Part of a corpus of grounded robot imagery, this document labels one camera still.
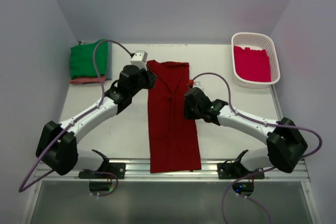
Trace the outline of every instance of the cable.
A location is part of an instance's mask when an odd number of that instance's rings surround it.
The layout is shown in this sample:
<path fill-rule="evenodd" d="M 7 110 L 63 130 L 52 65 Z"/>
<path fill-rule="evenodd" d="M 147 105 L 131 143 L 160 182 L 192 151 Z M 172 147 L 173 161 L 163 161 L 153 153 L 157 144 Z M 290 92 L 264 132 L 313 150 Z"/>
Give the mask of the cable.
<path fill-rule="evenodd" d="M 273 124 L 273 123 L 266 123 L 264 124 L 263 121 L 259 121 L 259 120 L 256 120 L 256 119 L 253 119 L 253 118 L 250 118 L 249 116 L 246 116 L 244 114 L 241 114 L 239 112 L 237 112 L 235 110 L 235 108 L 233 107 L 232 105 L 232 101 L 231 101 L 231 89 L 230 89 L 230 86 L 229 86 L 229 83 L 227 82 L 227 80 L 225 80 L 225 78 L 217 73 L 213 73 L 213 72 L 205 72 L 205 73 L 200 73 L 198 75 L 196 75 L 194 78 L 193 78 L 193 81 L 195 81 L 198 77 L 200 76 L 204 76 L 204 75 L 212 75 L 212 76 L 217 76 L 219 78 L 221 78 L 225 84 L 226 84 L 226 88 L 227 88 L 227 92 L 228 92 L 228 104 L 229 104 L 229 107 L 232 111 L 234 111 L 237 115 L 241 116 L 242 118 L 245 118 L 247 120 L 250 120 L 252 122 L 255 122 L 255 123 L 258 123 L 258 124 L 262 124 L 262 125 L 266 125 L 266 126 L 272 126 L 272 127 L 280 127 L 280 128 L 287 128 L 287 129 L 295 129 L 295 130 L 303 130 L 303 131 L 307 131 L 307 132 L 310 132 L 312 134 L 314 134 L 318 140 L 319 140 L 319 144 L 318 146 L 313 150 L 311 151 L 310 153 L 306 154 L 306 155 L 303 155 L 302 158 L 305 158 L 305 157 L 309 157 L 313 154 L 315 154 L 317 151 L 319 151 L 319 149 L 322 147 L 322 137 L 320 136 L 320 134 L 318 134 L 316 131 L 314 130 L 311 130 L 311 129 L 308 129 L 308 128 L 305 128 L 305 127 L 300 127 L 300 126 L 293 126 L 293 125 L 282 125 L 282 124 Z M 266 170 L 263 170 L 261 172 L 255 172 L 255 173 L 251 173 L 251 174 L 248 174 L 244 177 L 241 177 L 233 182 L 230 183 L 230 185 L 225 189 L 224 193 L 223 193 L 223 196 L 222 196 L 222 215 L 223 215 L 223 219 L 224 221 L 228 224 L 228 220 L 226 218 L 226 215 L 225 215 L 225 212 L 224 212 L 224 200 L 225 200 L 225 197 L 227 195 L 227 192 L 229 191 L 229 189 L 232 187 L 233 184 L 237 183 L 238 181 L 242 180 L 242 179 L 245 179 L 245 178 L 250 178 L 252 176 L 255 176 L 257 174 L 261 174 L 261 173 L 265 173 L 265 172 L 269 172 L 270 170 L 273 170 L 275 169 L 275 167 L 271 167 L 269 169 L 266 169 Z M 258 204 L 267 214 L 268 216 L 268 219 L 269 219 L 269 222 L 270 223 L 273 223 L 273 219 L 271 217 L 271 215 L 269 214 L 269 212 L 267 211 L 267 209 L 261 204 L 259 203 L 258 201 L 256 201 L 255 199 L 252 199 L 252 198 L 248 198 L 249 200 L 255 202 L 256 204 Z"/>
<path fill-rule="evenodd" d="M 76 122 L 78 122 L 80 119 L 82 119 L 84 116 L 86 116 L 87 114 L 91 113 L 92 111 L 96 110 L 104 101 L 104 96 L 105 96 L 105 88 L 104 88 L 104 83 L 102 81 L 102 79 L 100 78 L 100 73 L 97 67 L 97 63 L 96 63 L 96 54 L 97 54 L 97 49 L 98 47 L 105 42 L 111 42 L 114 44 L 117 44 L 118 46 L 120 46 L 122 49 L 124 49 L 131 57 L 133 56 L 133 54 L 131 52 L 129 52 L 125 46 L 123 46 L 122 44 L 120 44 L 119 42 L 115 41 L 115 40 L 110 40 L 110 39 L 105 39 L 100 41 L 96 46 L 95 49 L 93 50 L 93 56 L 92 56 L 92 60 L 93 60 L 93 66 L 94 69 L 96 70 L 97 73 L 97 77 L 100 83 L 100 87 L 101 87 L 101 99 L 98 102 L 98 105 L 96 105 L 95 107 L 91 108 L 90 110 L 84 112 L 83 114 L 79 115 L 78 117 L 76 117 L 72 123 L 69 123 L 49 144 L 48 146 L 43 150 L 43 152 L 39 155 L 39 157 L 37 158 L 37 160 L 34 162 L 34 164 L 32 165 L 32 167 L 30 168 L 30 170 L 28 171 L 27 175 L 25 176 L 25 178 L 23 179 L 20 187 L 19 187 L 19 193 L 22 193 L 23 191 L 27 190 L 29 187 L 31 187 L 32 185 L 34 185 L 35 183 L 39 182 L 41 179 L 43 179 L 44 177 L 48 176 L 49 174 L 51 174 L 52 172 L 54 172 L 54 170 L 50 170 L 47 173 L 41 175 L 40 177 L 38 177 L 36 180 L 33 180 L 30 184 L 26 185 L 27 181 L 29 180 L 29 178 L 31 177 L 31 175 L 33 174 L 34 170 L 36 169 L 36 167 L 38 166 L 39 162 L 42 161 L 42 159 L 44 158 L 44 156 L 47 154 L 47 152 L 50 150 L 50 148 L 57 142 L 57 140 L 62 137 L 69 128 L 71 128 Z"/>
<path fill-rule="evenodd" d="M 109 191 L 108 193 L 106 193 L 106 194 L 96 194 L 96 196 L 98 196 L 98 197 L 109 196 L 109 195 L 113 194 L 114 191 L 117 189 L 119 181 L 118 181 L 118 178 L 116 177 L 115 174 L 113 174 L 113 173 L 108 173 L 108 172 L 95 172 L 95 171 L 93 171 L 93 170 L 85 170 L 85 171 L 88 171 L 88 172 L 90 172 L 90 173 L 92 173 L 92 174 L 109 175 L 109 176 L 113 177 L 113 178 L 116 180 L 116 181 L 115 181 L 115 184 L 116 184 L 116 185 L 115 185 L 112 189 L 110 189 L 110 191 Z"/>

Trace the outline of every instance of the table surface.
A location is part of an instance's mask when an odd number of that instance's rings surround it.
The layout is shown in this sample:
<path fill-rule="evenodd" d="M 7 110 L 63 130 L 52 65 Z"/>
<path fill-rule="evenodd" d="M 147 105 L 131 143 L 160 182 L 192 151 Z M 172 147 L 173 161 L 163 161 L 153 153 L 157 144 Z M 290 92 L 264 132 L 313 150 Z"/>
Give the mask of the table surface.
<path fill-rule="evenodd" d="M 235 84 L 231 45 L 143 45 L 125 44 L 132 52 L 145 50 L 148 60 L 190 63 L 190 77 L 202 72 L 221 74 L 230 84 L 233 105 L 245 112 L 269 119 L 277 119 L 271 89 L 248 89 Z M 116 80 L 130 58 L 117 45 L 112 46 L 112 77 Z M 224 82 L 215 76 L 198 79 L 211 99 L 227 101 Z M 112 81 L 105 83 L 105 88 Z M 96 102 L 101 95 L 98 83 L 70 85 L 61 121 L 66 120 Z M 79 143 L 83 150 L 97 149 L 109 158 L 149 158 L 148 91 L 140 91 L 132 104 L 121 114 L 110 118 L 87 134 Z M 201 158 L 235 158 L 242 150 L 255 150 L 263 143 L 240 131 L 197 120 Z"/>

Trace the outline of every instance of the basket rim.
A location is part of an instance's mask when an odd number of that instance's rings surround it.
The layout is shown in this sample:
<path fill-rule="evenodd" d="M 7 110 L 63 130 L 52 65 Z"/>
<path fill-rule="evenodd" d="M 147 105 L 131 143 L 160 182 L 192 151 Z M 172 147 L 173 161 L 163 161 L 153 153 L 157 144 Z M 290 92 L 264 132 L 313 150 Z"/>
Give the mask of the basket rim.
<path fill-rule="evenodd" d="M 258 36 L 264 37 L 264 38 L 266 38 L 266 39 L 268 39 L 268 40 L 270 41 L 270 43 L 271 43 L 271 45 L 272 45 L 272 48 L 273 48 L 273 50 L 274 50 L 275 62 L 276 62 L 277 70 L 278 70 L 278 73 L 279 73 L 279 74 L 278 74 L 278 77 L 277 77 L 276 80 L 271 81 L 271 82 L 249 81 L 249 80 L 245 80 L 245 79 L 243 79 L 242 77 L 240 77 L 240 76 L 237 74 L 237 72 L 236 72 L 236 65 L 235 65 L 235 56 L 234 56 L 234 45 L 233 45 L 233 40 L 234 40 L 234 38 L 235 38 L 236 36 L 238 36 L 238 35 L 258 35 Z M 238 80 L 240 80 L 240 81 L 242 81 L 242 82 L 244 82 L 244 83 L 248 83 L 248 84 L 263 85 L 263 86 L 273 85 L 273 84 L 277 83 L 277 82 L 280 80 L 280 68 L 279 68 L 278 56 L 277 56 L 277 52 L 276 52 L 276 50 L 275 50 L 274 42 L 273 42 L 273 40 L 272 40 L 269 36 L 267 36 L 267 35 L 265 35 L 265 34 L 259 34 L 259 33 L 236 33 L 236 34 L 234 34 L 234 35 L 232 36 L 232 38 L 231 38 L 231 49 L 232 49 L 233 72 L 234 72 L 234 74 L 235 74 L 235 77 L 236 77 Z"/>

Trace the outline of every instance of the robotic arm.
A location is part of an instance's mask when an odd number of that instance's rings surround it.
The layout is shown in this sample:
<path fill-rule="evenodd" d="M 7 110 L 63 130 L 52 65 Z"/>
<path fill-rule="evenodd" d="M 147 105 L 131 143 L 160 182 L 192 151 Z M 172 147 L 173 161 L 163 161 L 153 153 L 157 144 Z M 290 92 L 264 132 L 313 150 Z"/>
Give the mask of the robotic arm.
<path fill-rule="evenodd" d="M 43 128 L 36 156 L 39 157 L 49 143 L 67 128 L 42 161 L 59 175 L 67 174 L 72 169 L 108 172 L 109 160 L 102 153 L 96 150 L 77 150 L 77 144 L 103 121 L 127 108 L 132 103 L 133 96 L 141 89 L 154 88 L 156 75 L 146 65 L 146 59 L 145 51 L 137 51 L 131 59 L 131 64 L 120 72 L 117 86 L 114 82 L 102 100 L 59 124 L 48 122 Z"/>
<path fill-rule="evenodd" d="M 185 94 L 186 119 L 203 119 L 208 123 L 231 127 L 265 144 L 265 147 L 258 150 L 243 151 L 232 163 L 223 163 L 221 169 L 231 178 L 240 178 L 260 168 L 271 166 L 285 173 L 291 173 L 302 159 L 308 145 L 298 130 L 268 125 L 295 126 L 293 121 L 288 118 L 283 118 L 279 122 L 260 118 L 240 110 L 232 111 L 228 105 L 227 102 L 218 99 L 212 102 L 196 87 L 189 89 Z M 240 117 L 238 112 L 252 120 Z"/>

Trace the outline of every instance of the red pants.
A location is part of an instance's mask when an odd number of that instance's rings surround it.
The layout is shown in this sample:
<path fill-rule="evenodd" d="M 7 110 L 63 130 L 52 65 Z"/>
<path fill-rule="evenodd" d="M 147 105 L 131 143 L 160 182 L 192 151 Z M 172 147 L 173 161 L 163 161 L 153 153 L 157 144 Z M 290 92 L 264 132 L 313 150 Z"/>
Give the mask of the red pants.
<path fill-rule="evenodd" d="M 148 95 L 151 173 L 201 169 L 196 124 L 184 118 L 189 63 L 147 64 L 158 76 Z"/>

